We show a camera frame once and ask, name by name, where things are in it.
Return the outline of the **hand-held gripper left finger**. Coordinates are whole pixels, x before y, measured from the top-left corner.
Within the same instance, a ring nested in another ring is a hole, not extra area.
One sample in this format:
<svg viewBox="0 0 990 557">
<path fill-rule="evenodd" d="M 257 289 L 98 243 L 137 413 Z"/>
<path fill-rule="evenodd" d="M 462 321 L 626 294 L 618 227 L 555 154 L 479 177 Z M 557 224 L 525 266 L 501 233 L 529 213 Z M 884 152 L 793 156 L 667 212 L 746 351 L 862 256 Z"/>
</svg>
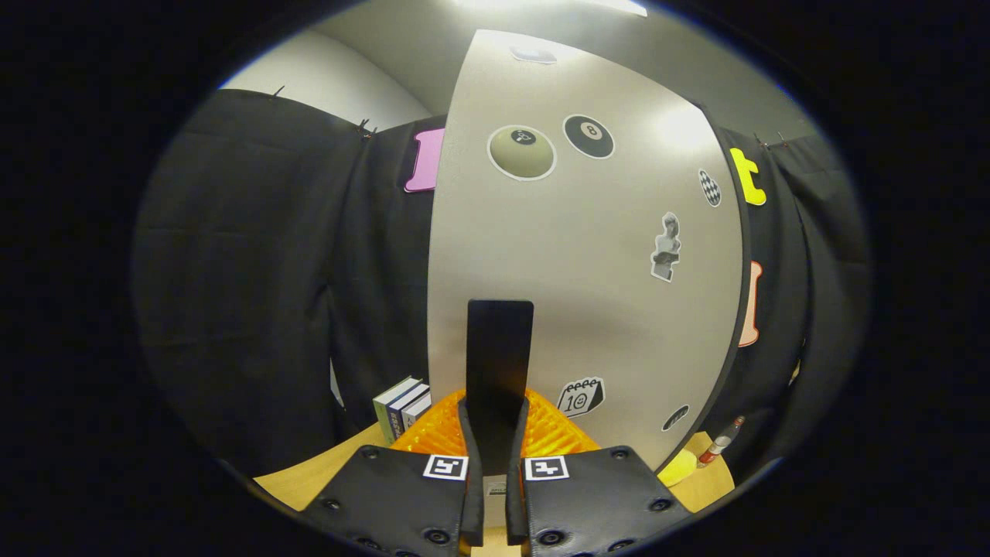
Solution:
<svg viewBox="0 0 990 557">
<path fill-rule="evenodd" d="M 382 556 L 469 556 L 484 543 L 483 463 L 463 389 L 390 447 L 361 446 L 302 512 Z"/>
</svg>

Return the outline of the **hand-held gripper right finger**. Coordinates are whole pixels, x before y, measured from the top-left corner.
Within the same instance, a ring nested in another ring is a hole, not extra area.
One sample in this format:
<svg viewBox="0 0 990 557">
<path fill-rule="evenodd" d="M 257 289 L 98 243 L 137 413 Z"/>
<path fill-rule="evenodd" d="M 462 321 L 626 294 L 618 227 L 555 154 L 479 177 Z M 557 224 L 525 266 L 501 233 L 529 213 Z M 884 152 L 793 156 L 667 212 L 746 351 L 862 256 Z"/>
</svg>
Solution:
<svg viewBox="0 0 990 557">
<path fill-rule="evenodd" d="M 524 556 L 606 556 L 681 528 L 692 512 L 626 445 L 600 447 L 544 396 L 524 393 L 505 503 Z"/>
</svg>

